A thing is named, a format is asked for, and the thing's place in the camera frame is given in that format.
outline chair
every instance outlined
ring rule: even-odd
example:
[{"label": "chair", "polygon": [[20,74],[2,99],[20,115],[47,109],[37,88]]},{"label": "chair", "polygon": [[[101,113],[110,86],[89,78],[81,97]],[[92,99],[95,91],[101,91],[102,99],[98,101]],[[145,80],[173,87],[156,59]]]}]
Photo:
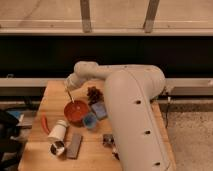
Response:
[{"label": "chair", "polygon": [[10,115],[9,113],[0,110],[0,170],[4,170],[5,168],[17,164],[20,161],[20,156],[16,155],[15,157],[4,160],[4,153],[18,153],[21,149],[21,143],[10,139],[10,137],[14,134],[14,130],[17,129],[16,125],[18,124],[18,120]]}]

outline small toy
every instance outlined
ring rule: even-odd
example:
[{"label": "small toy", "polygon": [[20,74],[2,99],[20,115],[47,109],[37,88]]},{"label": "small toy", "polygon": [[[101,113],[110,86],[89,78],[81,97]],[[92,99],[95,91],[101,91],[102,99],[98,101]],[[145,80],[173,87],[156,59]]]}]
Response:
[{"label": "small toy", "polygon": [[97,103],[91,105],[91,108],[95,112],[95,114],[99,120],[107,117],[106,109],[105,109],[103,102],[97,102]]},{"label": "small toy", "polygon": [[119,160],[119,155],[118,155],[117,149],[115,147],[115,141],[114,141],[114,138],[113,138],[112,134],[104,134],[103,135],[103,145],[105,147],[112,148],[112,154],[114,155],[114,157],[117,160]]}]

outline paper cup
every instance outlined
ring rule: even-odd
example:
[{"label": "paper cup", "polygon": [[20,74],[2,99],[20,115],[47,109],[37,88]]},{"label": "paper cup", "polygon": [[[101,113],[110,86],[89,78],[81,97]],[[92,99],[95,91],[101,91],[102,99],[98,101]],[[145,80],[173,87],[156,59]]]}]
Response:
[{"label": "paper cup", "polygon": [[64,120],[58,120],[56,125],[51,130],[50,134],[48,135],[47,139],[50,143],[54,143],[56,141],[63,141],[64,136],[66,133],[66,129],[68,124]]}]

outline blue cup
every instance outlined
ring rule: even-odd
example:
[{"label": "blue cup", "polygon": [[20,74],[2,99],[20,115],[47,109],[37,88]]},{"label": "blue cup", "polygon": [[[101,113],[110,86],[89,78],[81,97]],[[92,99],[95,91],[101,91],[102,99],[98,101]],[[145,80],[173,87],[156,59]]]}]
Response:
[{"label": "blue cup", "polygon": [[97,118],[94,113],[89,112],[86,116],[83,118],[83,124],[87,129],[94,129],[97,125]]}]

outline red bowl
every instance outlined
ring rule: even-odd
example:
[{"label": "red bowl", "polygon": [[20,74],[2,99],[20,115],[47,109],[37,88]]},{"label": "red bowl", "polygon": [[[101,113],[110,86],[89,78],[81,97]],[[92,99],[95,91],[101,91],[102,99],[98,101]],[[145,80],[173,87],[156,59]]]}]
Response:
[{"label": "red bowl", "polygon": [[64,115],[73,124],[82,125],[83,117],[89,112],[88,105],[80,100],[69,102],[64,108]]}]

